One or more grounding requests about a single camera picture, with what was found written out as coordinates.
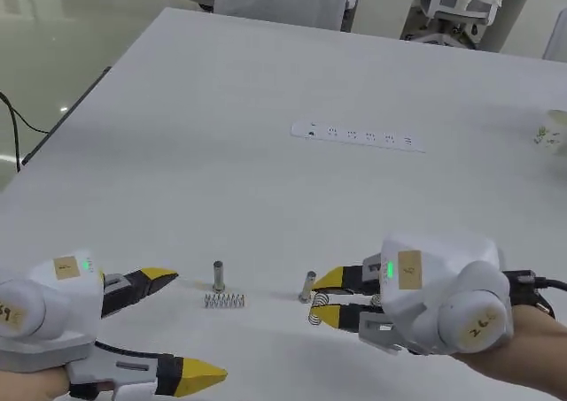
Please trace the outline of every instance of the power strip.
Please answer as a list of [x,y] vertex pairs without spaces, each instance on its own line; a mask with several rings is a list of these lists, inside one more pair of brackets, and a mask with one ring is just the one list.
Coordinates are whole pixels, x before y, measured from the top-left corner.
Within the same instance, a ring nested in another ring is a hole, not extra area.
[[323,140],[325,142],[360,144],[382,149],[419,151],[425,153],[423,147],[411,135],[358,131],[324,124],[314,124],[312,122],[296,122],[291,126],[291,135],[294,137]]

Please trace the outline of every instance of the label sticker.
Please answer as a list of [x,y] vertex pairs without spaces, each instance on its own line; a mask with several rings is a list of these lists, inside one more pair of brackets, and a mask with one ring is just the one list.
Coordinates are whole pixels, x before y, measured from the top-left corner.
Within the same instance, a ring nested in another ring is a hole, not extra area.
[[0,324],[19,331],[26,318],[26,310],[5,303],[0,299]]
[[55,258],[53,259],[53,266],[55,266],[57,280],[72,279],[81,275],[75,257]]
[[419,290],[422,285],[422,252],[398,252],[398,286],[400,290]]
[[460,341],[467,348],[482,343],[495,328],[501,328],[503,316],[492,307],[486,308],[462,330]]

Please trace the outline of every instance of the tiled floor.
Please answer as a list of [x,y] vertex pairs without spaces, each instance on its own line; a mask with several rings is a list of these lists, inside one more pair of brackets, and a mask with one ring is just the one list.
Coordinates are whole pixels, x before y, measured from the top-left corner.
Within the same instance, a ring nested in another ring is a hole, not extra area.
[[[189,0],[0,0],[0,91],[51,128],[166,6]],[[12,124],[0,104],[0,190],[15,172]],[[19,125],[22,156],[43,135]]]

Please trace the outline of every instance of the coil spring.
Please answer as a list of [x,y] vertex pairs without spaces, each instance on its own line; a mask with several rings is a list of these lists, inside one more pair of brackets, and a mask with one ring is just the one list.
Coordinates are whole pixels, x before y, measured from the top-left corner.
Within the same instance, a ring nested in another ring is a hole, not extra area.
[[244,293],[207,293],[205,308],[244,308]]
[[[324,306],[327,305],[328,303],[329,303],[329,295],[327,295],[326,293],[317,292],[313,297],[313,302],[311,303],[311,307]],[[309,313],[309,315],[307,316],[307,321],[309,321],[309,324],[312,324],[313,326],[319,326],[321,324],[321,319],[312,313]]]
[[380,294],[376,293],[375,295],[372,295],[372,298],[370,299],[370,305],[372,306],[382,306],[382,299],[380,298]]

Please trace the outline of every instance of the metal pin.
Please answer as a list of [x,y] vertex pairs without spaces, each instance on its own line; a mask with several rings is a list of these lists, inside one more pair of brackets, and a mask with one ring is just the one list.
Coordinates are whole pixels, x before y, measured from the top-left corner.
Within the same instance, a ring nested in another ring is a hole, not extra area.
[[315,283],[315,277],[317,277],[317,273],[315,271],[307,273],[305,283],[303,283],[303,290],[301,290],[301,293],[298,296],[299,301],[303,304],[307,304],[311,301],[311,288],[313,288],[313,284]]
[[224,291],[224,277],[222,275],[222,261],[214,261],[214,283],[213,290],[217,293]]

